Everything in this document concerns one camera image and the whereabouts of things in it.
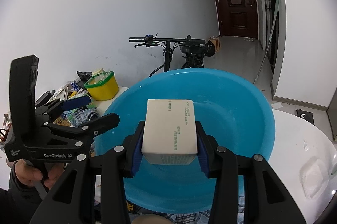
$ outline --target beige skincare box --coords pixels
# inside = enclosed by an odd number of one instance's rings
[[[148,100],[142,146],[148,162],[187,165],[197,153],[193,101]]]

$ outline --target yellow bucket with green rim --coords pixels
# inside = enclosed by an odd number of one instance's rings
[[[115,79],[115,74],[111,71],[106,79],[95,83],[95,75],[88,80],[84,87],[88,90],[94,100],[111,100],[118,92],[119,87]]]

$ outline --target paper scrap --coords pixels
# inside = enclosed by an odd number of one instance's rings
[[[283,105],[280,103],[280,102],[277,102],[277,103],[273,103],[272,104],[272,108],[273,109],[278,109],[278,108],[281,108],[283,107]]]

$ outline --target handlebar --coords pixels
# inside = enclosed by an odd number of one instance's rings
[[[130,37],[129,42],[180,42],[180,43],[191,43],[195,45],[204,45],[206,43],[203,39],[192,39],[190,35],[186,39],[175,39],[175,38],[153,38],[153,35],[147,35],[145,37]]]

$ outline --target metal pole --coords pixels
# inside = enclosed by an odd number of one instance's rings
[[[256,76],[256,78],[255,78],[253,84],[256,83],[256,81],[257,81],[257,79],[258,79],[258,76],[260,76],[260,73],[261,73],[263,64],[264,64],[265,59],[266,59],[266,57],[267,57],[267,52],[268,52],[268,50],[269,50],[269,46],[270,46],[270,43],[271,43],[272,38],[273,38],[273,32],[274,32],[274,28],[275,28],[275,24],[276,24],[276,16],[277,16],[277,12],[278,12],[279,3],[280,3],[280,0],[276,0],[276,2],[275,2],[275,11],[274,11],[274,20],[273,20],[272,29],[271,29],[270,35],[269,35],[269,40],[268,40],[268,45],[267,45],[267,48],[266,48],[266,53],[265,53],[265,56],[263,57],[263,60],[262,60],[260,69],[258,70],[257,76]]]

